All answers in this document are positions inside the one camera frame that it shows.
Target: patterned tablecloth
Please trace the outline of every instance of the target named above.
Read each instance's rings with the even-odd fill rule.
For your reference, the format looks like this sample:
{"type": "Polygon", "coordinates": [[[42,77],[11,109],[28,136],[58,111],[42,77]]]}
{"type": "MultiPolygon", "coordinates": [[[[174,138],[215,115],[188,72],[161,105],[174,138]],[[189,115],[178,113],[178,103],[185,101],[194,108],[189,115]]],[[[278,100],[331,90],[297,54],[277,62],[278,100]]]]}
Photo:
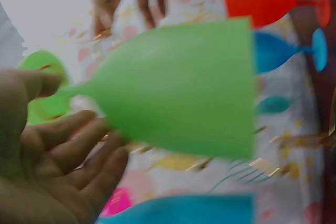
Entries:
{"type": "MultiPolygon", "coordinates": [[[[68,12],[67,6],[59,6],[63,8],[61,11],[59,8],[52,9],[61,13],[63,19],[61,25],[57,22],[54,22],[54,25],[50,24],[53,20],[59,21],[59,17],[50,10],[45,10],[47,6],[42,8],[41,2],[38,2],[41,0],[29,0],[32,6],[37,8],[35,13],[31,9],[27,12],[32,17],[31,24],[24,23],[17,15],[19,3],[1,1],[13,24],[26,41],[26,54],[38,48],[46,48],[57,53],[64,60],[73,82],[89,78],[101,59],[117,46],[116,41],[113,43],[112,40],[92,43],[89,32],[92,10],[88,0],[81,2],[64,0],[64,3],[76,4],[77,9],[83,10],[78,15],[74,14],[73,7],[68,12]],[[47,28],[34,30],[39,19],[47,28]]],[[[167,0],[168,13],[165,18],[160,15],[155,0],[149,0],[149,3],[158,26],[210,22],[226,18],[223,0],[167,0]]],[[[122,0],[116,12],[114,37],[124,42],[145,30],[136,0],[122,0]]],[[[263,30],[279,35],[289,42],[297,42],[289,16],[263,30]]],[[[260,126],[267,128],[256,138],[255,156],[275,164],[289,165],[291,168],[289,175],[266,180],[255,171],[248,170],[245,163],[219,158],[214,159],[203,170],[186,171],[187,165],[193,161],[192,157],[163,150],[150,150],[144,154],[131,155],[125,176],[101,215],[114,215],[132,205],[163,195],[256,191],[258,223],[320,223],[323,195],[322,151],[289,148],[279,150],[277,146],[269,143],[269,140],[276,135],[308,135],[318,131],[314,90],[305,59],[302,55],[295,55],[280,68],[258,76],[257,81],[260,84],[260,94],[256,101],[277,94],[293,100],[291,107],[285,112],[261,115],[256,122],[256,128],[260,126]]],[[[74,109],[84,106],[91,107],[92,104],[81,103],[78,100],[74,109]]]]}

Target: palm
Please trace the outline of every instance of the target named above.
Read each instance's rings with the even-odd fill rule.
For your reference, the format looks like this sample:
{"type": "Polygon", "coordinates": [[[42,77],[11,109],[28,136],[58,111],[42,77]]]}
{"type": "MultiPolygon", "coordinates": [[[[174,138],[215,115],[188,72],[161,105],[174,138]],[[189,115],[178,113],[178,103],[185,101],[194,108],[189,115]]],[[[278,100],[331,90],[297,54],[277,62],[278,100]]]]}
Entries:
{"type": "MultiPolygon", "coordinates": [[[[10,97],[19,87],[11,85],[5,90],[9,89],[10,97]]],[[[0,105],[4,99],[6,95],[0,97],[0,105]]],[[[0,133],[6,124],[4,135],[16,135],[24,111],[20,106],[11,110],[0,106],[0,112],[17,122],[10,125],[11,120],[5,122],[0,116],[0,133]]],[[[127,164],[127,152],[119,148],[121,140],[108,133],[103,120],[91,111],[52,124],[28,126],[17,144],[12,140],[5,146],[1,136],[0,144],[7,152],[0,153],[0,223],[94,223],[127,164]],[[104,147],[81,169],[75,169],[106,134],[104,147]]]]}

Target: green wine glass base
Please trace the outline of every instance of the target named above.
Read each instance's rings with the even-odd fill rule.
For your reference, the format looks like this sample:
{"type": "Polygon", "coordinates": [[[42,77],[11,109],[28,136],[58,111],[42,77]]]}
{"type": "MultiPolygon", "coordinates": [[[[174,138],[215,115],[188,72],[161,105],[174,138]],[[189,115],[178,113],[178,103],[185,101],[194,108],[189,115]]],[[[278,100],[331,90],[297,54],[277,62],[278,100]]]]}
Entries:
{"type": "MultiPolygon", "coordinates": [[[[50,52],[41,50],[32,53],[25,58],[19,68],[59,74],[64,79],[61,87],[69,85],[69,79],[62,63],[50,52]]],[[[68,114],[69,99],[59,93],[51,97],[35,99],[29,103],[28,111],[29,124],[48,123],[68,114]]]]}

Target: plastic wine glass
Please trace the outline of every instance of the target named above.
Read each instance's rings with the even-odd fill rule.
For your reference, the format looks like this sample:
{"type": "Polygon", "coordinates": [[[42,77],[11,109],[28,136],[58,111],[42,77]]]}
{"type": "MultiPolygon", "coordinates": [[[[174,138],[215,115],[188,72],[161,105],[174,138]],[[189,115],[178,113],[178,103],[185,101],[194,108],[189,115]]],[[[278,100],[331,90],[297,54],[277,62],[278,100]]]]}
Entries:
{"type": "Polygon", "coordinates": [[[328,61],[326,37],[321,28],[313,33],[311,47],[290,45],[277,36],[259,31],[255,32],[255,43],[255,60],[258,73],[268,72],[280,67],[298,52],[312,54],[318,72],[326,67],[328,61]]]}
{"type": "Polygon", "coordinates": [[[286,111],[292,102],[283,95],[273,95],[262,100],[256,107],[259,114],[277,114],[286,111]]]}
{"type": "Polygon", "coordinates": [[[255,197],[249,194],[181,195],[148,200],[109,218],[100,217],[97,223],[254,224],[255,211],[255,197]]]}
{"type": "Polygon", "coordinates": [[[331,20],[331,0],[224,0],[228,17],[253,18],[255,28],[269,25],[300,5],[314,6],[321,27],[331,20]]]}
{"type": "MultiPolygon", "coordinates": [[[[64,116],[71,97],[86,95],[131,140],[182,153],[251,158],[253,51],[248,17],[147,31],[119,46],[89,81],[31,102],[28,121],[64,116]]],[[[45,51],[21,67],[65,75],[45,51]]]]}

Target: green plastic wine glass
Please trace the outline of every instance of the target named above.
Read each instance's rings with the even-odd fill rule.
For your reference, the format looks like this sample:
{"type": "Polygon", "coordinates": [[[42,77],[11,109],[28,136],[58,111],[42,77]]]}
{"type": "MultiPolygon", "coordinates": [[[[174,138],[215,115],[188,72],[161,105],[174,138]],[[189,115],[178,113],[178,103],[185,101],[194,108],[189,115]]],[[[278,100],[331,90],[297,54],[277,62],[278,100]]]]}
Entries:
{"type": "MultiPolygon", "coordinates": [[[[71,97],[87,95],[131,140],[177,152],[251,158],[253,44],[249,18],[147,31],[119,46],[88,82],[63,87],[44,104],[33,101],[45,112],[31,105],[29,120],[39,123],[38,113],[50,120],[64,113],[71,97]]],[[[61,66],[43,51],[22,67],[29,61],[35,68],[51,65],[46,70],[61,66]]]]}

